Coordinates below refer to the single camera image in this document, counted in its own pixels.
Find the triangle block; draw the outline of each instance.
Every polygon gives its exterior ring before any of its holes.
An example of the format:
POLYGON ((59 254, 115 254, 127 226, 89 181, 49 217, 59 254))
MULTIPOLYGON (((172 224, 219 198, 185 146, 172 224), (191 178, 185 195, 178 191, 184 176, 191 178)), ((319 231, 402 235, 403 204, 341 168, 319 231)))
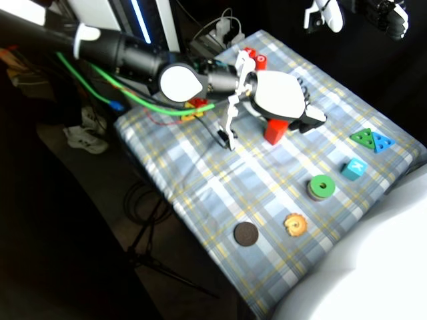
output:
POLYGON ((363 145, 364 147, 367 147, 368 149, 373 150, 375 148, 374 139, 372 138, 372 132, 369 128, 356 132, 355 134, 350 136, 350 139, 363 145))
POLYGON ((375 143, 375 153, 383 152, 395 144, 395 140, 387 138, 383 135, 373 132, 372 137, 374 138, 375 143))

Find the person's foot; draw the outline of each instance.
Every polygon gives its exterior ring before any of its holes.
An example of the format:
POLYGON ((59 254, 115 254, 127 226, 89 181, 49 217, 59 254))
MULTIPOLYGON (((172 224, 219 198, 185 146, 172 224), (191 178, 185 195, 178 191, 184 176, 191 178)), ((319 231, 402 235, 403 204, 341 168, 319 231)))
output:
POLYGON ((91 107, 81 108, 81 126, 88 128, 99 135, 105 134, 105 128, 107 127, 107 121, 105 118, 93 112, 91 107))
POLYGON ((71 148, 84 149, 93 155, 103 153, 108 149, 108 143, 104 140, 94 137, 88 133, 88 128, 81 126, 64 128, 65 136, 68 140, 68 145, 71 148))

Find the green triangle block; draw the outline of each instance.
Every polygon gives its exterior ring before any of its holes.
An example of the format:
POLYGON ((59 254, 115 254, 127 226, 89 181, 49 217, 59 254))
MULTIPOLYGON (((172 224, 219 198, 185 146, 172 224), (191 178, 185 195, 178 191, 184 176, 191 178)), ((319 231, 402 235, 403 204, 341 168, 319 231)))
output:
POLYGON ((375 149, 374 139, 372 138, 371 129, 363 129, 350 136, 350 139, 367 147, 368 149, 375 149))

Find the tripod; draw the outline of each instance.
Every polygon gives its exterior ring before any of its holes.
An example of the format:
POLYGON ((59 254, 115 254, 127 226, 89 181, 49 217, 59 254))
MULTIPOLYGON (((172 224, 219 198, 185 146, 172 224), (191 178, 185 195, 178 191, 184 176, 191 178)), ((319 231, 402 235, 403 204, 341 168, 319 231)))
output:
MULTIPOLYGON (((126 253, 127 253, 129 262, 131 263, 133 268, 138 268, 138 267, 141 267, 142 265, 145 265, 146 267, 149 267, 150 269, 157 271, 162 275, 171 277, 172 279, 175 279, 183 283, 184 285, 187 285, 207 295, 210 295, 211 297, 219 299, 219 297, 215 293, 212 293, 211 291, 201 287, 200 285, 196 285, 194 282, 190 281, 189 279, 182 277, 181 275, 176 273, 174 270, 170 269, 169 267, 166 267, 163 263, 161 263, 160 261, 158 261, 157 259, 151 256, 151 250, 153 247, 155 216, 161 202, 162 200, 159 200, 157 202, 157 205, 155 206, 153 212, 150 214, 146 222, 143 224, 141 230, 139 231, 132 245, 127 249, 126 253), (148 239, 147 247, 145 249, 145 253, 137 253, 136 247, 138 243, 141 241, 141 238, 143 237, 144 233, 147 231, 148 228, 150 228, 150 231, 149 231, 149 239, 148 239)), ((171 210, 171 208, 167 207, 158 219, 167 217, 169 210, 171 210)))

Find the checkered cloth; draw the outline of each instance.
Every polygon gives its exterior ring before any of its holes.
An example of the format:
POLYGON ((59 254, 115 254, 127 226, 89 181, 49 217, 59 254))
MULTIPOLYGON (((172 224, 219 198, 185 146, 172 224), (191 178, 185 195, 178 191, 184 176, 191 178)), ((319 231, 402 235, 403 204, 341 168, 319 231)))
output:
MULTIPOLYGON (((258 31, 218 58, 234 64, 237 52, 252 47, 268 58, 268 69, 301 77, 313 105, 328 116, 325 125, 305 135, 287 132, 277 144, 264 140, 263 123, 244 108, 232 127, 236 150, 222 149, 203 126, 192 121, 159 126, 136 107, 120 117, 121 137, 259 318, 317 263, 411 167, 425 160, 427 150, 409 134, 351 91, 264 31, 258 31), (363 128, 396 140, 375 154, 349 139, 363 128), (340 173, 357 157, 368 164, 355 182, 340 173), (315 175, 336 182, 332 198, 312 201, 307 182, 315 175), (290 237, 284 220, 302 214, 308 232, 290 237), (250 221, 260 236, 241 247, 234 227, 250 221)), ((204 117, 216 131, 222 110, 204 117)), ((171 117, 151 115, 156 121, 171 117)))

